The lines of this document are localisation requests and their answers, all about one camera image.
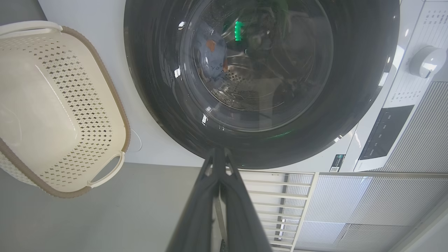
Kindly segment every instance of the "gray floor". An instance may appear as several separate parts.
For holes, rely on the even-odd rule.
[[[31,20],[46,20],[37,0],[0,0],[0,26]]]
[[[104,185],[59,199],[0,169],[0,251],[163,252],[198,172],[125,163]]]

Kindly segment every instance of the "front-load washing machine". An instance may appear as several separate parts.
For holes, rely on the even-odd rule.
[[[200,166],[223,146],[246,169],[379,168],[447,46],[442,2],[39,2],[103,59],[127,162]]]

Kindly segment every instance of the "washing machine drum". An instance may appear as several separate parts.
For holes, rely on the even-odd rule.
[[[399,0],[127,0],[125,47],[160,126],[243,168],[304,160],[376,98],[397,46]]]

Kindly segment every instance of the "beige basket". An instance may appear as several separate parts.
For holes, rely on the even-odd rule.
[[[47,21],[0,26],[0,166],[63,198],[111,179],[129,124],[98,54],[81,34]],[[117,166],[92,179],[109,161]]]

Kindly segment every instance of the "laundry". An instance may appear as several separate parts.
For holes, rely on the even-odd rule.
[[[227,45],[223,37],[205,22],[199,25],[195,48],[200,52],[200,66],[205,77],[217,81],[227,72]]]

